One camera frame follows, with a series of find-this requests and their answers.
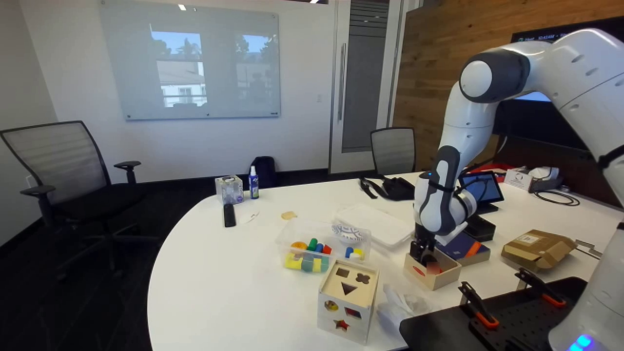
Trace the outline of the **grey mesh office chair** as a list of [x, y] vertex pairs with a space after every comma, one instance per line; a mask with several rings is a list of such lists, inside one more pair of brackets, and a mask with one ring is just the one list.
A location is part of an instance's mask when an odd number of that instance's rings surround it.
[[415, 171], [415, 131], [408, 127], [388, 127], [370, 132], [375, 170], [381, 175]]
[[109, 269], [119, 273], [117, 252], [123, 244], [162, 244], [159, 237], [141, 233], [138, 223], [112, 230], [112, 218], [145, 199], [136, 180], [138, 160], [115, 164], [125, 171], [126, 182], [114, 184], [91, 131], [81, 120], [45, 123], [0, 131], [0, 139], [33, 177], [36, 185], [22, 195], [36, 198], [47, 228], [71, 233], [98, 223], [101, 232], [86, 235], [89, 245], [56, 266], [58, 280], [76, 262], [105, 250]]

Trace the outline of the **clear plastic bag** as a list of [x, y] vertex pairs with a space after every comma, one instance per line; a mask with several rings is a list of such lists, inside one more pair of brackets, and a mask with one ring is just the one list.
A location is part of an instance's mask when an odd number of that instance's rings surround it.
[[405, 294], [384, 284], [382, 289], [386, 301], [377, 304], [377, 317], [385, 333], [398, 336], [403, 320], [433, 311], [434, 305], [427, 298], [415, 294]]

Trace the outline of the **cardboard box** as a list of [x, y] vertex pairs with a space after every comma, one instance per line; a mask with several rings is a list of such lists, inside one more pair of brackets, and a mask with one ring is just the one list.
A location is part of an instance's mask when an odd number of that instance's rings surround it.
[[578, 244], [569, 237], [530, 230], [506, 243], [502, 247], [501, 258], [511, 267], [539, 273], [560, 265], [577, 247]]

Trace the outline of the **glass whiteboard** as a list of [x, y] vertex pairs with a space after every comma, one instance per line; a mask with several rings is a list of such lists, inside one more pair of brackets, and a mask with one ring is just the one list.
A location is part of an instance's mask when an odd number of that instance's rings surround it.
[[277, 14], [138, 0], [98, 10], [125, 120], [280, 116]]

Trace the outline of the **red flat object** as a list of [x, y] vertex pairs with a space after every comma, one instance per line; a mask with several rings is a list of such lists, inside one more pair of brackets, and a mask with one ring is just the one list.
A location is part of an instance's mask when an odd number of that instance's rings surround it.
[[504, 177], [509, 169], [512, 169], [513, 166], [510, 166], [505, 163], [488, 163], [483, 166], [477, 167], [468, 173], [481, 173], [486, 171], [492, 171], [497, 177]]

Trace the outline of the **metal bracket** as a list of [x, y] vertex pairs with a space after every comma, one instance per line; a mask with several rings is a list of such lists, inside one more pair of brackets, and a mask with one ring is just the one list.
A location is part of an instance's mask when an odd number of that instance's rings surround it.
[[583, 240], [575, 239], [576, 249], [594, 259], [600, 260], [603, 253], [595, 249], [595, 245]]

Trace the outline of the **tablet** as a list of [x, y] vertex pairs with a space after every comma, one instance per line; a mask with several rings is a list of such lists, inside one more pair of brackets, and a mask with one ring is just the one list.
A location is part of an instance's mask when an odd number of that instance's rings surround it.
[[495, 203], [505, 200], [494, 171], [466, 173], [459, 177], [459, 184], [474, 196], [477, 203], [475, 215], [494, 213], [499, 210]]

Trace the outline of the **black backpack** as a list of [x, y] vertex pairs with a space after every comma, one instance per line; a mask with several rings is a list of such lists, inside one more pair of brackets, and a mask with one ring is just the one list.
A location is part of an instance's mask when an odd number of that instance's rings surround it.
[[279, 186], [279, 177], [276, 171], [274, 158], [259, 156], [254, 158], [250, 167], [254, 167], [260, 189], [274, 188]]

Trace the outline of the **clear plastic lid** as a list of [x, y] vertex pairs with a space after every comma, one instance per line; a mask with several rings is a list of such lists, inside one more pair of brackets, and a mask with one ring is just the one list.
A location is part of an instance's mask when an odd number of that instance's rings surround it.
[[355, 204], [339, 209], [334, 220], [351, 227], [370, 231], [372, 241], [388, 250], [395, 250], [414, 234], [414, 224], [409, 224], [382, 210]]

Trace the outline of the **white blue patterned bowl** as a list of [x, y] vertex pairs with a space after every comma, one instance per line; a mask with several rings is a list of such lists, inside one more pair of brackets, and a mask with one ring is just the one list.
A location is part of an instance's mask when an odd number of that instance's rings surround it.
[[345, 244], [357, 244], [366, 239], [365, 233], [356, 227], [337, 223], [332, 224], [331, 229], [334, 236]]

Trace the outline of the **tissue box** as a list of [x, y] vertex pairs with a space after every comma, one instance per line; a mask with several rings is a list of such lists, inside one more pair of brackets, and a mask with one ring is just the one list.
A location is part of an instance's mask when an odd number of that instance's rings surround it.
[[236, 175], [217, 177], [215, 180], [217, 199], [222, 205], [240, 204], [244, 202], [243, 182]]

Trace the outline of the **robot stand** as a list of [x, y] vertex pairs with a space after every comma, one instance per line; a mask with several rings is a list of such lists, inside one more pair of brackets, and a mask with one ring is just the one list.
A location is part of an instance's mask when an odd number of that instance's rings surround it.
[[410, 351], [552, 351], [549, 331], [570, 313], [586, 285], [578, 277], [548, 283], [566, 301], [563, 307], [547, 302], [532, 286], [484, 298], [482, 305], [499, 322], [495, 329], [487, 328], [462, 297], [455, 307], [406, 318], [399, 333]]

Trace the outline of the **door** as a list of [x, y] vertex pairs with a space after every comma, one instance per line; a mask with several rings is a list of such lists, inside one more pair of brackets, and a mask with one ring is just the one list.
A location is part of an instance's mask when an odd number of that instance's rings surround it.
[[[392, 120], [406, 0], [334, 0], [329, 172], [373, 169], [370, 133]], [[337, 121], [341, 44], [347, 44], [343, 119]]]

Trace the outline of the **dark blue notebook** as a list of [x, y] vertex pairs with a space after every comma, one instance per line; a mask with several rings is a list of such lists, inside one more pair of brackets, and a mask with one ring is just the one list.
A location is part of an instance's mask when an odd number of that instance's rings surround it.
[[468, 236], [468, 234], [459, 233], [458, 236], [455, 237], [447, 245], [443, 245], [440, 242], [437, 242], [437, 244], [435, 244], [435, 247], [462, 266], [479, 264], [481, 262], [486, 262], [490, 260], [491, 250], [484, 244], [482, 244], [479, 253], [475, 256], [468, 258], [464, 257], [466, 251], [468, 251], [474, 241], [476, 240]]

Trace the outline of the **wooden shape sorter cube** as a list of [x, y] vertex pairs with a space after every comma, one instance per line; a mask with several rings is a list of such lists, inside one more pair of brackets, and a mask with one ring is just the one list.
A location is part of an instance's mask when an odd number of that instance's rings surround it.
[[379, 271], [335, 260], [318, 289], [317, 327], [357, 344], [368, 341]]

